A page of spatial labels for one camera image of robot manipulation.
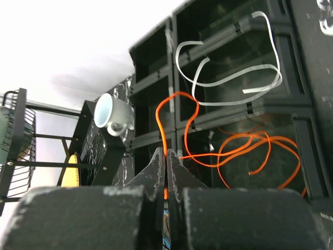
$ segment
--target yellow object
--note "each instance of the yellow object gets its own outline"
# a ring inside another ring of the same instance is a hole
[[[72,155],[69,158],[68,163],[70,164],[78,164],[78,157],[76,155]],[[66,168],[65,173],[63,175],[62,187],[76,187],[80,185],[79,181],[79,169],[78,168]]]

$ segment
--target white ceiling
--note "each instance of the white ceiling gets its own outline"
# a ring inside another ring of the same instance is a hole
[[[0,93],[80,110],[134,72],[128,49],[184,0],[0,0]]]

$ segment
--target sticker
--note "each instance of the sticker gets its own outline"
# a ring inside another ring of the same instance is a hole
[[[317,0],[321,12],[319,25],[324,35],[333,36],[333,5],[331,0]]]
[[[177,150],[177,156],[179,159],[183,157],[183,151],[181,149]]]
[[[118,88],[117,88],[117,87],[115,87],[115,88],[113,89],[113,96],[114,96],[115,98],[117,98],[117,99],[118,99],[118,97],[119,97],[119,93],[118,93]]]

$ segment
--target wire basket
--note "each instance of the wire basket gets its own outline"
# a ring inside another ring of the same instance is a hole
[[[0,187],[3,185],[1,188],[8,190],[7,198],[18,197],[28,191],[35,169],[34,166],[15,166],[14,171],[5,174],[3,171],[5,168],[13,168],[11,161],[36,160],[36,113],[25,108],[25,103],[26,90],[23,89],[7,92],[2,100],[2,118],[7,120],[7,124],[6,129],[0,131],[3,134],[0,140]],[[24,126],[20,130],[16,125],[22,121]]]

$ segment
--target cup handle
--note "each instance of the cup handle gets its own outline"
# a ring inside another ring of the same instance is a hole
[[[125,132],[125,130],[127,129],[127,124],[124,125],[124,127],[120,130],[120,131],[115,131],[113,128],[112,128],[112,123],[108,126],[107,130],[108,130],[108,133],[111,134],[112,136],[114,137],[117,137],[117,136],[120,136],[122,133]]]

